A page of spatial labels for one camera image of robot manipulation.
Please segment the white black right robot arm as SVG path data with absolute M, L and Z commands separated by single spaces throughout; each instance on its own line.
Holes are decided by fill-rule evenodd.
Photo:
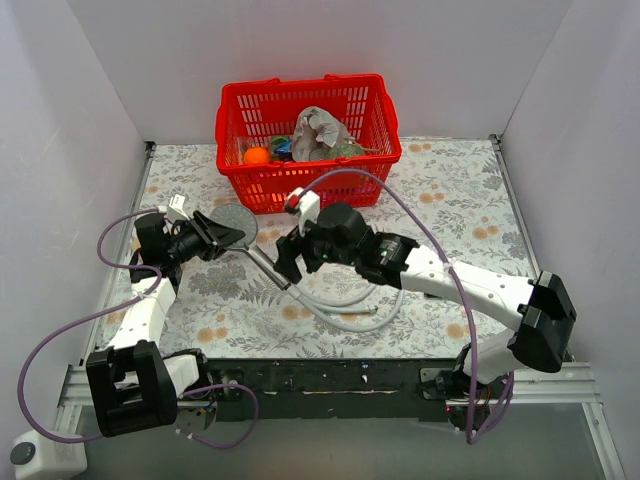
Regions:
M 295 214 L 298 224 L 277 240 L 275 260 L 256 246 L 257 219 L 243 205 L 218 206 L 211 219 L 240 236 L 225 245 L 227 250 L 246 254 L 292 296 L 302 294 L 297 287 L 302 279 L 299 260 L 309 273 L 337 264 L 354 268 L 371 284 L 452 301 L 504 325 L 493 337 L 466 346 L 452 369 L 429 375 L 423 382 L 427 397 L 475 397 L 521 368 L 561 370 L 577 314 L 559 276 L 547 271 L 535 279 L 508 276 L 442 260 L 411 238 L 375 231 L 346 203 L 299 206 Z

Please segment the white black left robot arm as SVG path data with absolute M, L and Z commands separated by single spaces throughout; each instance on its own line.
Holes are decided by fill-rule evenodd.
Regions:
M 211 392 L 213 377 L 201 350 L 163 356 L 158 344 L 184 264 L 195 257 L 217 259 L 246 236 L 199 211 L 184 216 L 148 210 L 134 228 L 140 246 L 126 266 L 133 304 L 107 346 L 86 362 L 97 423 L 105 437 L 170 425 L 182 394 L 200 400 Z

